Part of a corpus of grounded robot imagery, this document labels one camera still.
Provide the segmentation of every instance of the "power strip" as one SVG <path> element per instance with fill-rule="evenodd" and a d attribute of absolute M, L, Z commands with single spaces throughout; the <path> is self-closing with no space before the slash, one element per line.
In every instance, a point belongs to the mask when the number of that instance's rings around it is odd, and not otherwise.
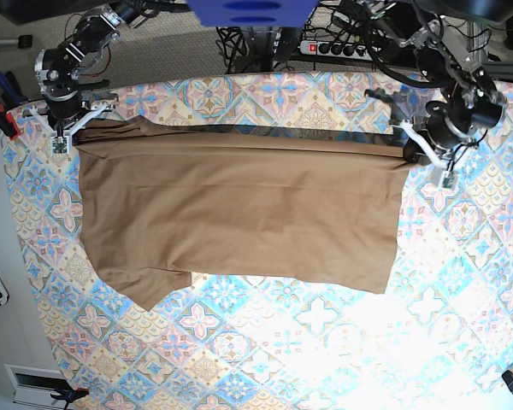
<path fill-rule="evenodd" d="M 350 58 L 364 62 L 372 62 L 367 48 L 364 45 L 354 43 L 330 43 L 328 41 L 309 41 L 300 42 L 300 53 L 307 56 L 327 56 L 337 58 Z"/>

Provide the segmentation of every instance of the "wire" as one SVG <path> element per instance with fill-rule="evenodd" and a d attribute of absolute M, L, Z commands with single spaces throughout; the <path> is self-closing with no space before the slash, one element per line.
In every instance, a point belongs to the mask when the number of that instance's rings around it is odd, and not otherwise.
<path fill-rule="evenodd" d="M 492 36 L 492 30 L 490 28 L 485 28 L 482 32 L 480 32 L 479 34 L 475 34 L 474 36 L 469 36 L 468 34 L 466 34 L 465 32 L 463 32 L 462 30 L 460 30 L 458 27 L 456 26 L 453 26 L 452 24 L 450 24 L 448 21 L 446 22 L 446 24 L 454 29 L 456 29 L 460 34 L 462 34 L 465 38 L 478 38 L 480 36 L 482 36 L 485 32 L 489 32 L 490 35 Z"/>
<path fill-rule="evenodd" d="M 468 21 L 464 21 L 462 24 L 459 24 L 459 25 L 454 25 L 452 23 L 450 23 L 449 21 L 445 20 L 446 21 L 446 24 L 448 24 L 450 27 L 453 27 L 453 28 L 462 28 L 463 26 L 465 26 L 466 24 L 468 24 Z"/>
<path fill-rule="evenodd" d="M 458 164 L 458 162 L 460 162 L 460 160 L 465 155 L 465 153 L 468 152 L 468 149 L 471 148 L 471 147 L 478 147 L 479 144 L 486 138 L 487 135 L 488 135 L 488 130 L 486 130 L 485 133 L 483 134 L 483 136 L 479 140 L 475 141 L 474 143 L 467 143 L 467 144 L 460 144 L 460 145 L 458 145 L 456 147 L 456 149 L 454 149 L 454 152 L 452 153 L 451 159 L 448 161 L 447 169 L 449 171 L 453 171 L 454 170 L 454 166 L 456 166 L 456 164 Z M 465 150 L 463 151 L 462 154 L 460 154 L 458 159 L 456 159 L 456 154 L 458 153 L 458 151 L 462 147 L 465 147 Z"/>
<path fill-rule="evenodd" d="M 251 60 L 247 65 L 245 65 L 245 67 L 243 67 L 243 70 L 241 70 L 240 72 L 244 73 L 247 68 L 249 68 L 250 66 L 252 66 L 256 62 L 261 61 L 263 58 L 265 58 L 265 57 L 258 57 L 258 58 L 255 58 L 255 59 Z"/>
<path fill-rule="evenodd" d="M 274 65 L 274 71 L 277 67 L 279 67 L 281 64 L 283 64 L 282 62 L 276 62 L 275 65 Z M 286 62 L 285 63 L 285 66 L 280 70 L 280 71 L 296 71 L 295 68 L 293 66 L 290 66 L 289 65 L 289 62 Z"/>
<path fill-rule="evenodd" d="M 342 7 L 342 2 L 334 0 L 336 4 L 324 3 L 326 0 L 321 0 L 317 6 L 312 10 L 309 19 L 304 24 L 303 38 L 317 41 L 318 38 L 323 38 L 323 42 L 328 42 L 332 47 L 334 43 L 340 43 L 344 47 L 354 35 L 361 36 L 361 30 L 363 29 L 364 21 L 360 18 L 363 14 L 366 14 L 366 9 L 360 6 L 359 10 L 352 10 Z M 315 27 L 313 26 L 313 18 L 315 12 L 318 9 L 325 9 L 332 11 L 329 13 L 329 22 L 326 27 Z M 334 17 L 342 15 L 342 20 L 345 20 L 345 26 L 339 27 L 340 30 L 332 30 L 334 24 Z"/>
<path fill-rule="evenodd" d="M 101 71 L 99 71 L 98 73 L 80 74 L 80 77 L 83 76 L 83 77 L 95 78 L 95 77 L 98 77 L 99 75 L 103 74 L 109 68 L 110 62 L 112 61 L 112 50 L 110 49 L 110 46 L 108 44 L 106 44 L 106 49 L 109 51 L 109 59 L 106 61 L 106 65 L 104 66 L 104 68 Z"/>
<path fill-rule="evenodd" d="M 492 30 L 489 33 L 490 33 L 490 35 L 488 36 L 488 38 L 486 39 L 486 42 L 483 45 L 481 45 L 479 47 L 476 47 L 476 48 L 474 48 L 472 50 L 469 50 L 468 52 L 469 53 L 473 53 L 475 51 L 479 51 L 479 50 L 485 49 L 488 46 L 488 44 L 490 43 L 490 40 L 492 38 Z"/>
<path fill-rule="evenodd" d="M 236 45 L 235 45 L 234 49 L 232 50 L 232 57 L 230 58 L 230 62 L 228 63 L 228 70 L 226 71 L 226 74 L 230 74 L 232 72 L 233 59 L 235 58 L 235 56 L 238 52 L 239 44 L 241 43 L 242 40 L 243 40 L 243 36 L 239 36 L 238 41 L 236 42 Z"/>
<path fill-rule="evenodd" d="M 363 42 L 367 47 L 367 52 L 369 53 L 370 58 L 373 60 L 373 63 L 378 67 L 381 72 L 390 76 L 391 78 L 408 85 L 414 88 L 445 88 L 451 86 L 454 83 L 453 79 L 442 79 L 436 81 L 417 81 L 415 79 L 410 79 L 404 74 L 397 73 L 396 71 L 391 70 L 378 56 L 376 51 L 372 46 L 372 41 L 370 39 L 370 28 L 373 26 L 373 21 L 369 20 L 365 27 L 363 28 Z"/>
<path fill-rule="evenodd" d="M 67 22 L 65 23 L 65 30 L 64 30 L 64 38 L 65 40 L 68 40 L 69 38 L 71 38 L 73 35 L 71 34 L 70 36 L 67 37 L 67 29 L 68 29 L 68 23 L 72 20 L 72 18 L 75 16 L 75 15 L 78 15 L 80 18 L 82 17 L 82 15 L 80 13 L 74 13 L 72 15 L 70 15 L 68 17 L 68 20 Z"/>

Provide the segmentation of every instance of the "table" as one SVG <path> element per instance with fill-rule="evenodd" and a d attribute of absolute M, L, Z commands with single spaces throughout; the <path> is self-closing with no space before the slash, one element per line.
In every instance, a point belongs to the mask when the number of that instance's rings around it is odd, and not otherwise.
<path fill-rule="evenodd" d="M 427 167 L 410 173 L 385 295 L 195 272 L 148 313 L 102 283 L 80 245 L 76 151 L 50 155 L 17 109 L 21 136 L 2 135 L 12 212 L 53 355 L 91 390 L 80 408 L 432 408 L 501 387 L 513 366 L 513 85 L 500 87 L 505 122 L 454 191 L 436 191 Z M 109 117 L 391 132 L 369 88 L 397 92 L 408 113 L 436 92 L 379 73 L 248 74 L 116 90 Z"/>

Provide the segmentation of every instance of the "metal bracket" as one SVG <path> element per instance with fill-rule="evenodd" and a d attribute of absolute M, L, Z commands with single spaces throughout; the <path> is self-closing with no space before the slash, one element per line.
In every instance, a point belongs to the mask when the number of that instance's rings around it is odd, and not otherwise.
<path fill-rule="evenodd" d="M 472 73 L 481 66 L 481 64 L 469 54 L 465 45 L 457 38 L 454 30 L 448 26 L 445 26 L 442 42 L 463 71 Z"/>
<path fill-rule="evenodd" d="M 99 44 L 99 51 L 97 53 L 96 56 L 94 56 L 91 61 L 89 62 L 89 64 L 87 64 L 87 66 L 85 67 L 79 67 L 79 68 L 75 68 L 73 70 L 73 78 L 78 78 L 78 76 L 80 74 L 84 74 L 84 73 L 87 73 L 89 72 L 92 68 L 94 68 L 102 59 L 103 59 L 103 54 L 104 54 L 104 48 L 110 44 L 110 41 L 112 40 L 117 40 L 118 38 L 120 38 L 120 33 L 117 32 L 116 30 L 114 30 L 113 32 L 110 32 L 104 39 L 103 41 L 101 41 L 101 43 Z"/>
<path fill-rule="evenodd" d="M 435 34 L 439 34 L 440 23 L 437 20 L 429 21 L 428 24 L 429 24 L 429 28 L 431 28 L 431 30 Z M 412 36 L 410 36 L 410 38 L 408 38 L 406 40 L 399 39 L 399 41 L 397 41 L 397 44 L 402 49 L 405 47 L 408 47 L 409 45 L 414 45 L 417 49 L 420 49 L 421 47 L 426 45 L 426 41 L 428 40 L 428 38 L 429 38 L 428 29 L 426 27 L 422 27 L 420 30 L 418 30 L 417 32 L 412 34 Z"/>
<path fill-rule="evenodd" d="M 513 79 L 513 61 L 485 61 L 483 67 L 495 79 Z"/>
<path fill-rule="evenodd" d="M 86 113 L 79 120 L 72 122 L 60 132 L 51 128 L 48 121 L 40 114 L 46 108 L 38 108 L 37 106 L 26 107 L 23 112 L 25 117 L 33 117 L 49 135 L 50 138 L 50 152 L 51 154 L 66 154 L 70 155 L 72 151 L 72 137 L 76 132 L 85 128 L 87 123 L 94 118 L 97 118 L 105 111 L 112 111 L 115 105 L 110 101 L 96 101 L 91 104 L 90 111 Z"/>

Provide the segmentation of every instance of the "brown cloth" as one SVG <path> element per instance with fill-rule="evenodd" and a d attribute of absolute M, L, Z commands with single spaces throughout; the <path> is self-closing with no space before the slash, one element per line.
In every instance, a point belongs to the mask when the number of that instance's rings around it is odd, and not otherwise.
<path fill-rule="evenodd" d="M 93 121 L 81 240 L 97 275 L 151 309 L 190 272 L 294 277 L 383 293 L 402 149 Z"/>

